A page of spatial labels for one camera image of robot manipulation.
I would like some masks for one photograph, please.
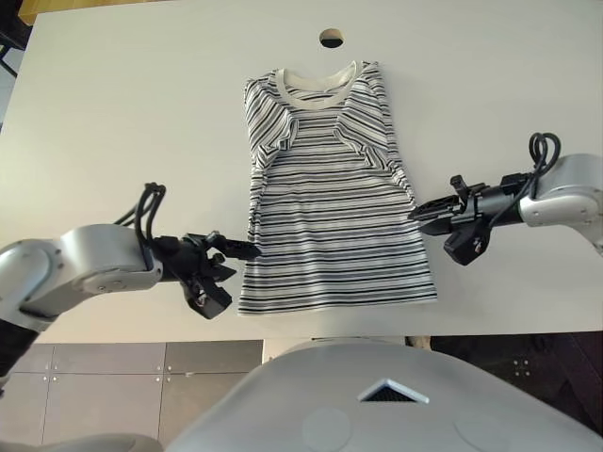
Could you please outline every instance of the table surface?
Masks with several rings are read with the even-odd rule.
[[[36,21],[0,136],[0,242],[111,222],[165,184],[158,234],[246,236],[242,87],[275,67],[326,75],[382,64],[418,200],[448,179],[530,168],[534,131],[563,153],[603,149],[603,3],[595,0],[175,1]],[[344,45],[318,34],[338,27]],[[494,231],[469,267],[427,238],[439,301],[206,321],[177,284],[91,299],[45,342],[153,342],[603,329],[603,259],[563,227]],[[242,270],[242,265],[233,263]],[[237,295],[241,273],[225,284]]]

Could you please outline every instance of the floor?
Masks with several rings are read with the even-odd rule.
[[[18,72],[21,67],[23,54],[24,52],[20,50],[11,49],[4,60],[12,69]],[[12,94],[14,85],[15,78],[0,68],[0,123],[4,122],[4,117],[7,114],[8,101],[10,100],[10,94]]]
[[[36,345],[5,387],[0,439],[131,432],[165,446],[261,361],[262,341]]]

